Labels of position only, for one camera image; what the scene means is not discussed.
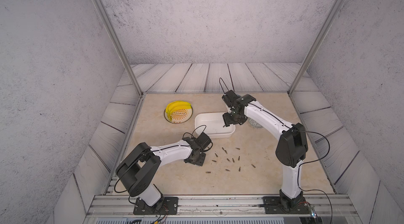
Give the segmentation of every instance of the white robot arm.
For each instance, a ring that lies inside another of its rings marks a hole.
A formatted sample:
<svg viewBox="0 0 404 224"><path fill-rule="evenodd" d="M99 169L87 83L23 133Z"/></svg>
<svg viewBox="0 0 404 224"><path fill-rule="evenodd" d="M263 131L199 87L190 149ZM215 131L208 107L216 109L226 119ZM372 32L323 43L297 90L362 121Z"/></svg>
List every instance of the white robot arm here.
<svg viewBox="0 0 404 224"><path fill-rule="evenodd" d="M282 163L283 170L283 182L280 190L281 204L283 210L291 211L304 199L299 187L301 177L299 167L308 150L303 125L300 123L293 125L276 116L249 94L241 97L236 95L233 90L229 90L222 96L222 99L230 108L228 113L223 114L226 127L230 124L242 125L248 118L251 118L278 140L275 154Z"/></svg>

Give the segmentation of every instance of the enclosure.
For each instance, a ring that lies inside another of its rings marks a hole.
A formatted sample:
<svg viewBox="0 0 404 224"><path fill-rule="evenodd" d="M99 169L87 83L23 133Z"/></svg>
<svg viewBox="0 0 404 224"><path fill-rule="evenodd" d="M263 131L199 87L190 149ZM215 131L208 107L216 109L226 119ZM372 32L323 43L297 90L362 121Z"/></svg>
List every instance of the enclosure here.
<svg viewBox="0 0 404 224"><path fill-rule="evenodd" d="M2 223L404 223L403 0L0 2ZM318 217L267 213L285 172L254 122L212 138L200 167L158 169L175 215L134 215L119 164L235 109L228 90L304 126ZM184 123L164 117L176 100Z"/></svg>

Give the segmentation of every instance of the concrete wall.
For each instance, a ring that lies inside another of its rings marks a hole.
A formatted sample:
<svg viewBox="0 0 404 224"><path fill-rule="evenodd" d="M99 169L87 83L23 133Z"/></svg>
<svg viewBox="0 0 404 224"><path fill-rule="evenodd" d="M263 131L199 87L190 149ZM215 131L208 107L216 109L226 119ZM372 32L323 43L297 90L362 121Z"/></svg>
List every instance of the concrete wall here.
<svg viewBox="0 0 404 224"><path fill-rule="evenodd" d="M301 62L333 0L103 0L131 64Z"/></svg>
<svg viewBox="0 0 404 224"><path fill-rule="evenodd" d="M0 222L44 223L122 75L91 0L0 0Z"/></svg>
<svg viewBox="0 0 404 224"><path fill-rule="evenodd" d="M308 70L401 209L403 7L404 0L346 0Z"/></svg>

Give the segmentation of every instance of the metal frame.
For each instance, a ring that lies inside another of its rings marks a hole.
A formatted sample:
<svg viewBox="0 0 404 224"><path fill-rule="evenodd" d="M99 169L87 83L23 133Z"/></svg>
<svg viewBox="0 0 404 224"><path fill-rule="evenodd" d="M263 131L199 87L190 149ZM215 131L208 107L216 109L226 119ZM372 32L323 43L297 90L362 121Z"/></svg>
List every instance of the metal frame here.
<svg viewBox="0 0 404 224"><path fill-rule="evenodd" d="M118 167L120 162L123 160L126 148L128 147L128 143L129 143L130 139L132 138L132 134L134 132L134 127L136 125L137 119L139 118L140 111L142 110L143 101L145 100L145 96L146 95L143 95L142 97L140 97L139 101L138 101L138 103L136 105L136 109L134 110L132 120L130 121L128 130L126 131L124 141L123 141L123 144L121 146L121 150L119 151L118 158L116 159L115 164L114 164L114 168L109 173L107 183L104 186L104 195L107 194L108 188L110 187L110 184L111 184L111 181L114 181L113 177L115 175L115 169Z"/></svg>
<svg viewBox="0 0 404 224"><path fill-rule="evenodd" d="M338 14L339 10L341 9L344 1L345 0L334 0L334 3L331 5L331 8L328 11L326 19L324 20L324 22L316 36L316 39L314 40L313 44L311 45L309 52L307 53L306 57L304 58L299 71L297 72L295 80L293 80L293 83L290 86L290 89L288 91L289 96L291 96L292 93L295 91L297 85L299 84L301 78L303 77L303 74L306 72L311 61L313 60L314 56L316 55L316 52L321 45L321 42L324 40L325 36L327 35L328 30L331 28L332 22L334 21L336 15Z"/></svg>
<svg viewBox="0 0 404 224"><path fill-rule="evenodd" d="M265 214L263 196L279 195L167 195L179 198L177 215L173 217L309 217L309 214ZM333 216L357 217L358 214L348 195L328 195ZM305 194L306 201L315 207L318 216L330 216L331 208L323 194ZM154 217L134 215L136 207L128 201L128 195L95 196L88 210L87 219L98 217Z"/></svg>
<svg viewBox="0 0 404 224"><path fill-rule="evenodd" d="M137 82L136 77L133 74L132 67L130 66L130 64L128 62L128 58L125 55L125 51L124 51L121 43L119 42L118 36L116 35L114 27L112 26L111 20L108 17L108 14L105 10L105 7L104 7L102 1L101 0L92 0L92 1L94 3L95 8L97 9L98 14L100 15L100 17L102 19L105 29L108 32L109 38L111 39L112 43L114 44L115 50L118 53L118 56L121 59L126 72L128 73L130 81L134 85L135 90L138 93L138 95L142 96L142 90L140 88L140 85Z"/></svg>

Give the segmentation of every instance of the white plastic container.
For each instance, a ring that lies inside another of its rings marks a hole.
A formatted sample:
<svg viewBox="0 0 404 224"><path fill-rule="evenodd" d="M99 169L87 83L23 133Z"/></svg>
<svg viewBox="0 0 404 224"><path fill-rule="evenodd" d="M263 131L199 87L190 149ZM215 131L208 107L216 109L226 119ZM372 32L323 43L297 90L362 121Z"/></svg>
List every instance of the white plastic container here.
<svg viewBox="0 0 404 224"><path fill-rule="evenodd" d="M211 139L212 138L227 138L230 137L235 131L235 125L229 127L223 127L225 122L222 115L225 112L220 113L205 113L199 114L195 117L195 128L206 125L204 131ZM195 132L200 135L205 127L200 127Z"/></svg>

